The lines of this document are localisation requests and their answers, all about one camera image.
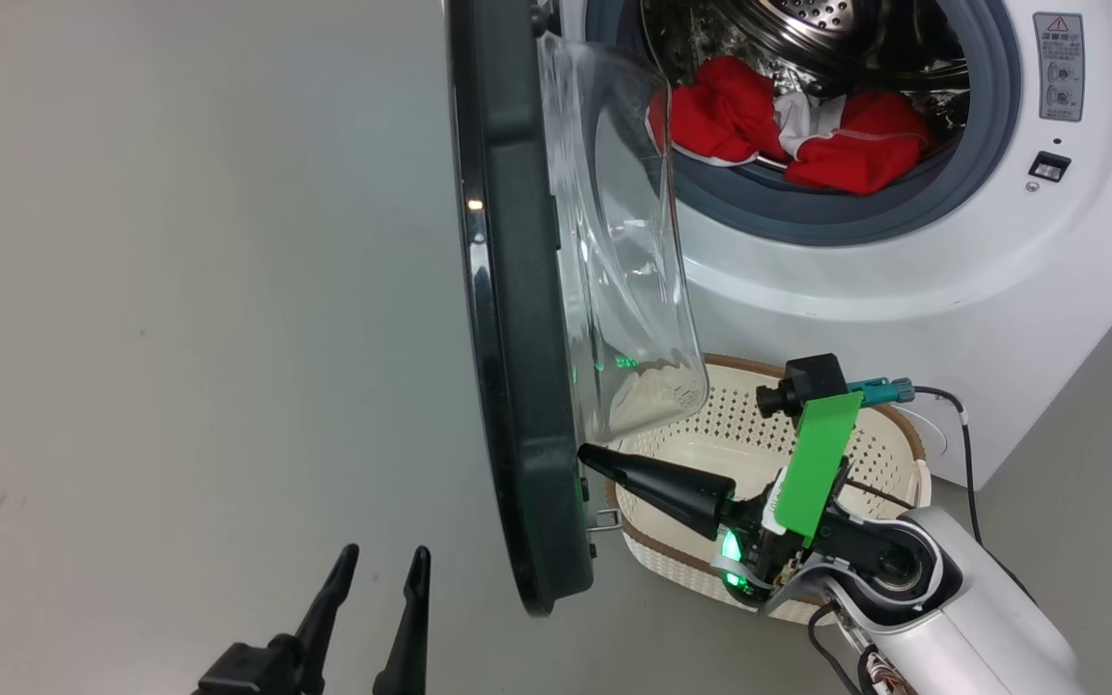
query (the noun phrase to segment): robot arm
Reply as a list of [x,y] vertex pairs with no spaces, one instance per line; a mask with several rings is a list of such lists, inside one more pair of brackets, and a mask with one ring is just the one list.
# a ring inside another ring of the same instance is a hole
[[877,606],[862,603],[842,577],[810,582],[803,589],[838,604],[853,642],[877,646],[922,695],[1082,694],[1066,639],[996,559],[943,509],[904,518],[940,546],[953,589],[907,619],[878,622],[870,617]]
[[[191,695],[322,695],[328,641],[357,565],[358,545],[346,546],[295,634],[278,634],[265,647],[230,644]],[[421,695],[427,689],[429,585],[431,553],[420,545],[401,590],[406,610],[371,695]]]
[[856,684],[837,666],[851,692],[1081,694],[1062,634],[944,510],[866,519],[835,502],[857,410],[911,397],[905,379],[847,384],[833,355],[788,363],[758,406],[794,418],[797,445],[753,500],[733,500],[734,480],[707,471],[593,445],[578,457],[702,536],[727,528],[712,567],[737,602],[764,615],[790,599],[835,612],[865,655]]

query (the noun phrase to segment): white plastic basket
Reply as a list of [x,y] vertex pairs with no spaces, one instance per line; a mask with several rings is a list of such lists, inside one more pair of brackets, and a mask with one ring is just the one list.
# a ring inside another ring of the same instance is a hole
[[[716,471],[736,479],[736,498],[746,500],[775,479],[792,455],[795,431],[786,417],[763,418],[755,404],[758,386],[775,386],[782,369],[706,356],[711,395],[689,418],[669,426],[627,436],[622,451]],[[887,406],[862,410],[847,449],[851,478],[880,492],[893,494],[915,507],[930,506],[932,484],[924,449],[911,424]],[[724,588],[709,559],[719,553],[719,540],[706,540],[661,510],[637,500],[618,485],[606,486],[608,506],[624,516],[625,542],[645,568],[698,594],[756,610],[737,603]],[[846,487],[838,500],[855,514],[870,518],[895,518],[904,509],[855,487]],[[808,622],[815,606],[790,602],[772,614],[793,622]]]

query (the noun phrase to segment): black cable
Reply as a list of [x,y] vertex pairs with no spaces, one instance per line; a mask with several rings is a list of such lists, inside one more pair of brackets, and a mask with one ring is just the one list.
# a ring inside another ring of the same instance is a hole
[[868,658],[876,653],[877,644],[870,644],[864,652],[861,652],[861,658],[856,659],[856,681],[860,682],[862,694],[874,689],[874,677],[868,673]]
[[1002,559],[999,559],[997,555],[994,555],[993,553],[990,553],[989,548],[984,548],[984,546],[983,546],[983,550],[984,550],[985,554],[990,555],[990,557],[993,558],[994,563],[999,563],[999,567],[1002,567],[1002,572],[1005,572],[1006,576],[1011,577],[1011,582],[1015,582],[1015,586],[1019,586],[1020,590],[1023,590],[1023,594],[1024,594],[1024,596],[1027,597],[1029,602],[1032,602],[1033,604],[1035,604],[1036,599],[1032,597],[1032,593],[1031,593],[1031,590],[1027,590],[1027,586],[1024,586],[1023,582],[1020,582],[1020,577],[1015,576],[1015,573],[1011,572],[1010,567],[1006,567],[1006,565],[1003,565],[1002,564]]
[[820,655],[822,655],[822,658],[826,659],[826,663],[828,663],[831,668],[834,669],[835,676],[838,676],[838,681],[844,684],[844,687],[846,687],[852,695],[861,695],[860,687],[852,685],[852,678],[847,676],[847,672],[845,672],[844,667],[838,664],[838,659],[835,659],[835,655],[832,655],[831,652],[826,651],[826,647],[823,647],[822,643],[817,642],[817,636],[813,633],[813,627],[817,625],[817,620],[831,615],[831,613],[837,610],[837,603],[828,602],[825,606],[813,612],[813,617],[808,619],[808,627],[806,628],[808,634],[808,644],[813,644],[813,647],[817,651],[817,653],[820,653]]
[[904,500],[900,500],[900,498],[895,497],[894,494],[883,493],[881,489],[878,489],[876,487],[870,487],[870,485],[865,485],[864,483],[861,483],[861,480],[858,480],[858,479],[847,479],[845,483],[847,485],[852,485],[852,487],[855,487],[856,489],[864,489],[865,493],[873,494],[876,497],[882,497],[884,500],[892,503],[892,505],[898,505],[898,506],[903,507],[904,509],[914,509],[915,508],[912,505],[910,505],[910,503],[904,502]]
[[959,410],[959,424],[963,429],[963,469],[967,474],[967,514],[972,517],[972,537],[976,538],[976,544],[984,548],[984,543],[981,543],[981,524],[976,522],[976,484],[972,479],[972,439],[967,435],[967,418],[963,414],[963,403],[952,391],[943,391],[941,388],[913,386],[912,389],[916,393],[927,393],[927,395],[945,399]]

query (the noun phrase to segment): warning label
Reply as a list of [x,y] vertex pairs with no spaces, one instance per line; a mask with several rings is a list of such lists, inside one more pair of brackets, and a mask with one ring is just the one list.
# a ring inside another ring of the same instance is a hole
[[1041,118],[1079,121],[1084,118],[1084,18],[1080,14],[1036,12],[1037,66],[1041,67]]

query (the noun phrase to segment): green led light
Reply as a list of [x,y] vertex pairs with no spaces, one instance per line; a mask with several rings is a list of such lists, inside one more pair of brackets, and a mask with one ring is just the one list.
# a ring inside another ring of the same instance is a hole
[[[726,536],[723,537],[723,557],[728,559],[735,559],[735,562],[741,562],[741,543],[736,540],[736,534],[728,532]],[[728,584],[733,586],[743,586],[745,580],[732,573],[725,575],[728,579]]]
[[741,543],[736,542],[736,534],[728,532],[726,536],[723,537],[723,557],[728,559],[735,559],[735,562],[741,562]]

